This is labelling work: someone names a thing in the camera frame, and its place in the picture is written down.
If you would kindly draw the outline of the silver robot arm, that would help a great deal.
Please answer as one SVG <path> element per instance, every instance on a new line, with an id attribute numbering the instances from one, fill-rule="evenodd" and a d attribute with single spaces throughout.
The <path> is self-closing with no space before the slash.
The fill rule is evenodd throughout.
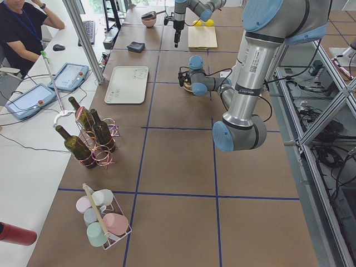
<path id="1" fill-rule="evenodd" d="M 200 56 L 189 60 L 189 79 L 196 96 L 217 92 L 228 107 L 214 123 L 212 136 L 221 151 L 252 150 L 266 139 L 266 126 L 254 114 L 264 80 L 278 47 L 321 39 L 327 32 L 331 1 L 248 1 L 242 22 L 245 34 L 233 70 L 227 78 L 208 76 Z"/>
<path id="2" fill-rule="evenodd" d="M 175 30 L 174 47 L 178 48 L 180 42 L 181 31 L 185 26 L 186 9 L 190 9 L 203 22 L 207 22 L 214 11 L 222 8 L 226 4 L 226 0 L 211 0 L 203 3 L 199 0 L 175 0 L 174 11 L 170 15 L 164 17 L 164 25 L 169 21 L 173 22 Z"/>

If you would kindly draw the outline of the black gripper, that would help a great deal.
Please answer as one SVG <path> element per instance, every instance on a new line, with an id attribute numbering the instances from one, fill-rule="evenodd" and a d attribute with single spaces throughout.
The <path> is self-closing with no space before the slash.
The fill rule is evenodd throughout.
<path id="1" fill-rule="evenodd" d="M 186 66 L 179 67 L 178 80 L 181 87 L 184 86 L 184 82 L 190 82 L 189 68 Z"/>
<path id="2" fill-rule="evenodd" d="M 172 12 L 170 15 L 164 17 L 164 25 L 166 26 L 169 21 L 173 22 L 173 28 L 176 30 L 174 35 L 174 47 L 178 48 L 181 30 L 184 29 L 185 25 L 185 14 Z"/>

